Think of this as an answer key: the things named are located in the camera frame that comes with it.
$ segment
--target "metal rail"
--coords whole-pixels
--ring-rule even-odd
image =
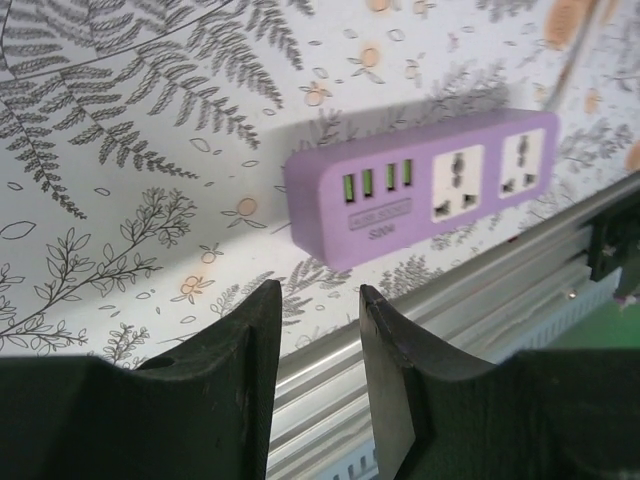
[[[587,281],[584,251],[591,233],[589,221],[638,190],[640,173],[393,303],[405,316],[452,344],[478,351],[482,345],[478,342],[488,345],[509,325],[526,321],[522,312],[532,315],[549,302],[557,306],[566,301],[563,290]],[[320,460],[340,458],[370,435],[357,322],[281,360],[268,478],[312,478],[309,469]]]

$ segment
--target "usb port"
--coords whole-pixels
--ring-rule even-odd
[[[402,163],[402,183],[405,187],[411,186],[412,176],[413,176],[413,160],[407,158]]]
[[[373,197],[373,170],[371,169],[362,172],[362,191],[365,198]]]
[[[344,199],[347,203],[353,203],[356,201],[355,192],[354,192],[354,181],[353,175],[345,175],[343,177],[344,181]]]
[[[387,191],[393,192],[396,189],[396,164],[387,165]]]

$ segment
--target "wire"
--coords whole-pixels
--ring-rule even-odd
[[[592,0],[588,7],[586,19],[578,31],[575,46],[565,64],[558,81],[545,102],[542,110],[557,112],[564,101],[569,85],[573,84],[577,67],[584,63],[586,57],[594,50],[599,39],[598,21],[603,18],[609,0]]]

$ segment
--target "purple power strip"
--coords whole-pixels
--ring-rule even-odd
[[[539,197],[558,117],[497,110],[294,154],[293,241],[344,270]]]

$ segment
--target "floral wallpaper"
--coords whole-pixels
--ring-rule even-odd
[[[640,1],[608,2],[550,190],[345,272],[290,240],[292,152],[539,109],[590,2],[0,0],[0,355],[132,368],[283,285],[282,354],[640,168]]]

